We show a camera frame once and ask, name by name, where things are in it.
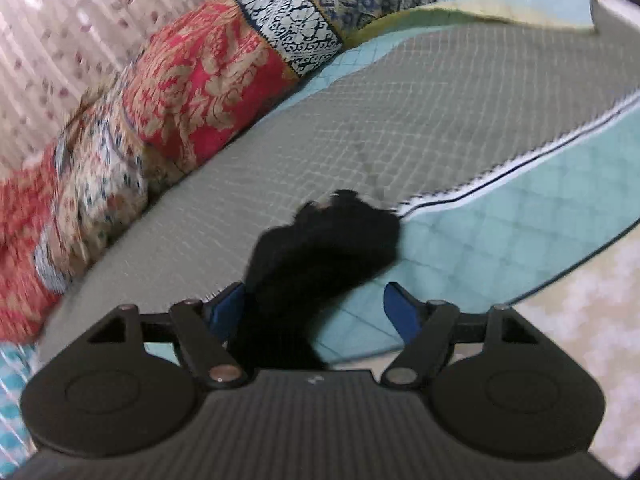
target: light blue quilted fabric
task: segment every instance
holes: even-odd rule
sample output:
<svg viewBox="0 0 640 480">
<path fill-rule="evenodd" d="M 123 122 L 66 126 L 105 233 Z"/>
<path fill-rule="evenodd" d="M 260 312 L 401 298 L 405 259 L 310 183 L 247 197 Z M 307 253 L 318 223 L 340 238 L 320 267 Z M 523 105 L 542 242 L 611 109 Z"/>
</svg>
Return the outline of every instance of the light blue quilted fabric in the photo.
<svg viewBox="0 0 640 480">
<path fill-rule="evenodd" d="M 316 348 L 330 361 L 400 348 L 382 309 L 388 282 L 465 312 L 484 312 L 525 294 L 638 220 L 638 189 L 636 107 L 605 131 L 466 205 L 409 218 L 400 261 L 340 304 L 318 333 Z"/>
<path fill-rule="evenodd" d="M 0 478 L 7 478 L 33 452 L 19 400 L 36 362 L 33 346 L 0 344 Z"/>
</svg>

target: sheer curtain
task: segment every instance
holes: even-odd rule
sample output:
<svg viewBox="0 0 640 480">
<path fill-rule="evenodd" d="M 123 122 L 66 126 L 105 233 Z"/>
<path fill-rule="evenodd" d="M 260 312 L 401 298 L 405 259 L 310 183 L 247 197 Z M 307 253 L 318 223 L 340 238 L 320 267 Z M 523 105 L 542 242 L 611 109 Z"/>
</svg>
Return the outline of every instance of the sheer curtain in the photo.
<svg viewBox="0 0 640 480">
<path fill-rule="evenodd" d="M 37 154 L 88 85 L 203 0 L 0 0 L 0 179 Z"/>
</svg>

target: ribbed black plastic surface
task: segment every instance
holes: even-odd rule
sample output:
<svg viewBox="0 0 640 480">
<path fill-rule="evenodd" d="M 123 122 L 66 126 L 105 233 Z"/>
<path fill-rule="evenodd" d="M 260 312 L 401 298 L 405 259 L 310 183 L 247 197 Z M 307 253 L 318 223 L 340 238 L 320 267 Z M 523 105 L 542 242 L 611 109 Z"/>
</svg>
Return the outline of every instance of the ribbed black plastic surface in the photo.
<svg viewBox="0 0 640 480">
<path fill-rule="evenodd" d="M 38 453 L 14 480 L 612 480 L 588 454 L 508 462 L 467 449 L 416 394 L 367 371 L 263 371 L 210 394 L 162 444 L 106 460 Z"/>
</svg>

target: black and white patterned fabric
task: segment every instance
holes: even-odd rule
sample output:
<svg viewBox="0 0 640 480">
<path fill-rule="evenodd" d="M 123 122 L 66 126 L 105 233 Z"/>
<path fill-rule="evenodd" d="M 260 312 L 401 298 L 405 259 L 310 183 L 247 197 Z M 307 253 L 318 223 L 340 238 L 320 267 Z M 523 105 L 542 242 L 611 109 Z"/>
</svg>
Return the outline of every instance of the black and white patterned fabric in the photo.
<svg viewBox="0 0 640 480">
<path fill-rule="evenodd" d="M 342 41 L 310 0 L 236 0 L 252 25 L 300 77 L 330 60 Z"/>
</svg>

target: yellow fabric edge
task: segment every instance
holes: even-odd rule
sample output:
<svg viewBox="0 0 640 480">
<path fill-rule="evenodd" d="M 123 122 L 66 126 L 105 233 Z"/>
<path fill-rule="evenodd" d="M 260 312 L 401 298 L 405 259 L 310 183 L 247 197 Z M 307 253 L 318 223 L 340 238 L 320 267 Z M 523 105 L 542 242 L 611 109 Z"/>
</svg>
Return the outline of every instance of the yellow fabric edge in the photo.
<svg viewBox="0 0 640 480">
<path fill-rule="evenodd" d="M 446 24 L 441 19 L 444 12 L 445 14 L 458 14 L 461 17 L 466 16 L 472 20 L 512 23 L 553 30 L 572 30 L 574 32 L 593 32 L 595 30 L 593 24 L 576 25 L 530 7 L 514 5 L 503 0 L 447 0 L 437 4 L 402 10 L 379 18 L 351 34 L 344 42 L 345 49 L 359 46 L 365 41 L 380 36 L 400 23 L 403 18 L 415 12 L 423 12 L 425 14 L 425 22 L 423 24 L 425 27 Z"/>
</svg>

